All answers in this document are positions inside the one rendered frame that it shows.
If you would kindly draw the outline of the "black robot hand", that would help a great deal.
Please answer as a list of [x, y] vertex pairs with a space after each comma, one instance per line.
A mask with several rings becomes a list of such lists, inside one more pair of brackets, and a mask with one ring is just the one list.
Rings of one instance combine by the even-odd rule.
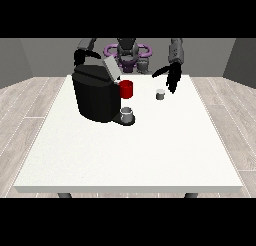
[[74, 66], [83, 64], [85, 62], [86, 57], [93, 57], [96, 59], [100, 59], [101, 55], [91, 50], [77, 49], [74, 52]]
[[174, 94], [177, 88], [177, 84], [181, 79], [181, 64], [179, 62], [173, 62], [168, 66], [164, 66], [157, 71], [155, 71], [152, 74], [152, 77], [155, 78], [157, 76], [160, 76], [162, 74], [167, 73], [167, 81], [166, 81], [166, 86], [168, 87], [168, 90]]

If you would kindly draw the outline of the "pale grey machine lid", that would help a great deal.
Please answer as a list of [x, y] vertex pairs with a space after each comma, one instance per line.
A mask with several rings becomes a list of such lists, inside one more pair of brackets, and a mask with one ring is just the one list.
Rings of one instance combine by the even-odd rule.
[[116, 81], [120, 77], [121, 71], [120, 71], [114, 57], [109, 56], [109, 57], [105, 58], [103, 60], [103, 64], [104, 64], [105, 68], [107, 69], [111, 79], [113, 81]]

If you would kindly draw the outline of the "black coffee machine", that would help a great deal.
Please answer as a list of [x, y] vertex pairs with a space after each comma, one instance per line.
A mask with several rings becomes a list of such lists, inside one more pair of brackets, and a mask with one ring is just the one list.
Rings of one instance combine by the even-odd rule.
[[94, 122], [116, 122], [123, 126], [135, 123], [134, 115], [124, 121], [120, 86], [111, 80], [104, 66], [78, 65], [72, 74], [72, 81], [82, 116]]

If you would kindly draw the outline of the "red pod holder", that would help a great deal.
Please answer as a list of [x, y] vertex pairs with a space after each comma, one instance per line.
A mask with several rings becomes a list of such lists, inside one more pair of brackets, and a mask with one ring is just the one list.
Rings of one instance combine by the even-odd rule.
[[123, 99], [129, 99], [133, 96], [133, 82], [130, 80], [122, 80], [119, 83], [120, 97]]

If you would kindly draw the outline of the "small grey cup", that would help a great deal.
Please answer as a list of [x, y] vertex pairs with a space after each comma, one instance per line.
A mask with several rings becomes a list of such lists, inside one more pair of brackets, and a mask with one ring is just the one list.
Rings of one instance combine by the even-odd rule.
[[129, 123], [133, 119], [133, 111], [130, 107], [123, 107], [120, 110], [120, 114], [121, 114], [121, 121], [124, 123]]

